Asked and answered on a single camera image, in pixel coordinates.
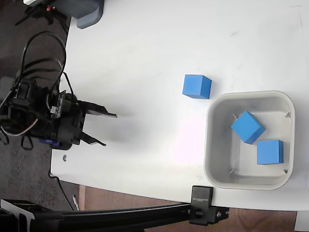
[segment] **black metal bracket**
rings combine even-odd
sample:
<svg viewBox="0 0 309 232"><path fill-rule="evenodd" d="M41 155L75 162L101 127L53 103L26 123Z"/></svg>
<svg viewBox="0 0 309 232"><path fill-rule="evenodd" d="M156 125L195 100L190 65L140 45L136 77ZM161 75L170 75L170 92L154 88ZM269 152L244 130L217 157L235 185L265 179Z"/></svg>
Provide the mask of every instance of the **black metal bracket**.
<svg viewBox="0 0 309 232"><path fill-rule="evenodd" d="M136 232L186 220L207 226L229 215L229 208L211 206L212 191L193 186L191 204L102 211L53 211L28 201L2 199L1 208L12 218L0 212L0 223L9 223L13 232Z"/></svg>
<svg viewBox="0 0 309 232"><path fill-rule="evenodd" d="M229 216L229 208L211 205L213 187L193 186L191 194L191 224L207 226L215 224Z"/></svg>

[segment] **floor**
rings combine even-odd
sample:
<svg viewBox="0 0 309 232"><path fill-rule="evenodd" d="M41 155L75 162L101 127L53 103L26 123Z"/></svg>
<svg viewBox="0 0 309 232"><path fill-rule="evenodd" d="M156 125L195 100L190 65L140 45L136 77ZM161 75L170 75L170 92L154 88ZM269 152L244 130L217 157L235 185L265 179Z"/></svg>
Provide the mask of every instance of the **floor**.
<svg viewBox="0 0 309 232"><path fill-rule="evenodd" d="M26 8L22 1L0 0L0 77L15 76L23 47L34 34L49 30L66 41L67 35L57 21L47 25L43 18L31 18L14 26ZM39 38L29 49L27 60L61 56L60 48L54 44L53 40ZM55 210L69 210L57 182L47 177L50 159L51 149L38 141L34 141L32 151L20 147L20 137L11 137L8 146L0 144L0 198L24 199ZM78 196L78 185L63 183L63 188L70 199L72 194Z"/></svg>
<svg viewBox="0 0 309 232"><path fill-rule="evenodd" d="M26 6L22 1L0 0L0 77L14 76L20 68L21 53L27 40L37 32L49 30L66 40L66 34L58 22L47 25L45 19L29 19L17 27ZM29 50L28 60L42 57L59 57L59 47L52 40L38 39ZM32 151L20 148L20 138L11 139L4 147L0 145L0 198L25 199L54 210L69 210L55 180L47 177L51 149L34 141ZM79 186L63 182L66 194L79 194ZM116 209L166 204L168 202L115 193L96 188L81 187L82 209ZM217 225L200 227L187 222L148 229L150 232L166 231L287 231L294 230L296 212L258 211L231 209L229 220Z"/></svg>

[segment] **black cable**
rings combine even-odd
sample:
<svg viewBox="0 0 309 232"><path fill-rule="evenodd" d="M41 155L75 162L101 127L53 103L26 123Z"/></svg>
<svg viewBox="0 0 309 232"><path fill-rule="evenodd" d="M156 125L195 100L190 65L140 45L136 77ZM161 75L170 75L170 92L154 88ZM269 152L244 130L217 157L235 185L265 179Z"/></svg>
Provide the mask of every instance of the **black cable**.
<svg viewBox="0 0 309 232"><path fill-rule="evenodd" d="M64 70L64 67L65 67L65 64L66 64L66 60L67 60L67 53L66 53L65 45L64 45L63 41L61 40L61 38L60 38L58 35L56 35L56 34L50 32L50 31L42 31L42 32L37 33L37 34L35 34L34 36L32 36L32 37L29 39L29 41L27 42L26 46L24 47L23 55L22 55L22 59L21 59L20 75L19 75L18 80L17 80L16 83L14 84L14 87L17 87L17 85L20 83L20 81L24 78L25 58L26 58L26 54L27 54L27 51L28 51L28 48L29 48L30 44L31 44L36 38L39 38L39 37L41 37L41 36L43 36L43 35L48 35L48 36L51 36L51 37L55 38L55 39L58 41L58 43L60 44L60 46L61 46L61 50L62 50L62 53L63 53L63 62L62 62L62 64L61 64L61 69L60 69L60 71L59 71L59 75L58 75L58 77L57 77L55 83L61 78L62 73L63 73L63 70Z"/></svg>
<svg viewBox="0 0 309 232"><path fill-rule="evenodd" d="M64 192L64 190L63 190L63 188L62 188L60 179L58 178L58 176L53 176L53 175L52 175L52 173L51 173L51 166L50 166L49 171L48 171L48 177L51 178L51 179L56 179L56 180L57 180L57 183L58 183L58 185L59 185L59 187L60 187L60 190L61 190L61 192L62 192L62 195L63 195L64 199L65 199L66 202L68 203L70 209L71 209L72 211L74 211L74 209L73 209L71 203L69 202L69 200L68 200L68 198L67 198L67 196L66 196L66 193Z"/></svg>
<svg viewBox="0 0 309 232"><path fill-rule="evenodd" d="M65 72L63 72L63 74L65 75L66 80L68 82L68 85L69 85L69 88L70 88L70 91L71 91L71 98L72 98L72 102L73 102L74 101L74 93L73 93L73 89L72 89L71 83L69 81L68 75Z"/></svg>

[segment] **wire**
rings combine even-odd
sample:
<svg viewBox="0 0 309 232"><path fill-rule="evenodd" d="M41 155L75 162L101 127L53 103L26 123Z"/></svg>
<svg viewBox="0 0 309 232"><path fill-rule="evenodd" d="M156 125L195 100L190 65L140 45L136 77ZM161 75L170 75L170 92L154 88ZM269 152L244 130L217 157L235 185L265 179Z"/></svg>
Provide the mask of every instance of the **wire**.
<svg viewBox="0 0 309 232"><path fill-rule="evenodd" d="M28 130L30 130L32 127L34 127L34 125L38 122L39 119L36 119L34 120L34 122L28 127L26 128L24 131L18 133L18 134L12 134L12 133L9 133L7 132L2 126L1 126L1 129L3 130L4 133L6 133L7 135L10 135L10 136L13 136L13 137L17 137L17 136L20 136L24 133L26 133Z"/></svg>
<svg viewBox="0 0 309 232"><path fill-rule="evenodd" d="M27 42L26 46L24 47L24 50L23 50L23 55L22 55L22 58L21 58L21 69L20 69L20 76L18 78L18 81L16 82L16 85L20 83L20 81L24 78L24 70L25 70L25 57L26 57L26 54L27 54L27 51L28 51L28 48L30 46L30 44L36 39L36 38L39 38L43 35L48 35L48 36L51 36L53 37L54 39L56 39L58 41L58 43L60 44L61 46L61 50L62 50L62 53L63 53L63 62L61 64L61 69L59 71L59 76L56 80L60 79L62 73L63 73L63 70L64 70L64 67L65 67L65 64L66 64L66 60L67 60L67 53L66 53L66 49L65 49L65 45L63 43L63 41L61 40L61 38L50 32L50 31L42 31L42 32L39 32L37 34L35 34L34 36L32 36L29 41Z"/></svg>
<svg viewBox="0 0 309 232"><path fill-rule="evenodd" d="M73 89L72 89L71 83L70 83L70 81L69 81L68 75L67 75L65 72L63 72L63 74L65 75L66 80L67 80L67 82L68 82L68 85L69 85L69 88L70 88L70 91L71 91L71 98L72 98L72 101L74 101L74 93L73 93Z"/></svg>
<svg viewBox="0 0 309 232"><path fill-rule="evenodd" d="M55 176L55 175L52 175L52 173L51 173L51 166L50 166L49 171L48 171L48 177L51 178L51 179L56 179L56 180L57 180L57 183L58 183L58 185L59 185L59 187L60 187L60 190L61 190L61 192L62 192L62 195L63 195L64 199L65 199L66 202L68 203L70 209L71 209L72 211L74 211L74 209L73 209L71 203L69 202L69 200L68 200L68 198L67 198L67 196L66 196L66 193L64 192L64 190L63 190L63 188L62 188L62 185L61 185L61 182L60 182L59 177L58 177L58 176Z"/></svg>

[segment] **gray object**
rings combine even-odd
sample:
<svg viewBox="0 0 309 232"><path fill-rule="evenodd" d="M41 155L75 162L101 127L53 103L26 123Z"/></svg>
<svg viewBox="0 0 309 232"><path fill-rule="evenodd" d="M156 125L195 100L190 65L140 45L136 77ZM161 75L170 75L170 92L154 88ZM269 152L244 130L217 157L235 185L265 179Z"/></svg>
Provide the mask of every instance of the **gray object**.
<svg viewBox="0 0 309 232"><path fill-rule="evenodd" d="M44 0L36 0L30 6L44 4L44 2ZM101 19L104 0L56 0L52 6L66 15L77 18L77 27L84 29Z"/></svg>

